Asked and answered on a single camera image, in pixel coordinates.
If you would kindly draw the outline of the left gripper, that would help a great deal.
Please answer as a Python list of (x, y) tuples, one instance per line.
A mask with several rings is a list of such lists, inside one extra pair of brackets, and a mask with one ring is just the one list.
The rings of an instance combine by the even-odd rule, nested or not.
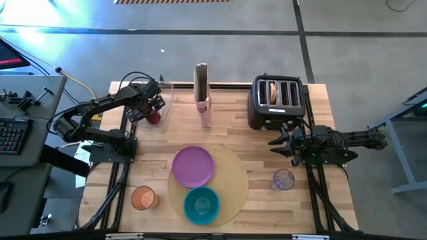
[(131, 109), (126, 112), (126, 116), (131, 123), (138, 122), (145, 118), (145, 114), (150, 114), (154, 106), (161, 109), (165, 106), (165, 101), (161, 95), (154, 98), (147, 98), (136, 95), (131, 98)]

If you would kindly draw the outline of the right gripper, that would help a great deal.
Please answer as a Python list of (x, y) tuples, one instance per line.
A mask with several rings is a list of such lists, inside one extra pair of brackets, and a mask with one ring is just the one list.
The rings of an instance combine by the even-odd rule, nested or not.
[(268, 145), (282, 145), (288, 140), (290, 145), (272, 148), (270, 151), (285, 157), (293, 156), (293, 159), (291, 160), (293, 167), (297, 167), (301, 163), (304, 164), (306, 162), (306, 154), (304, 153), (303, 143), (306, 140), (306, 135), (303, 129), (294, 129), (291, 136), (289, 136), (287, 131), (282, 131), (280, 136), (277, 139), (268, 142)]

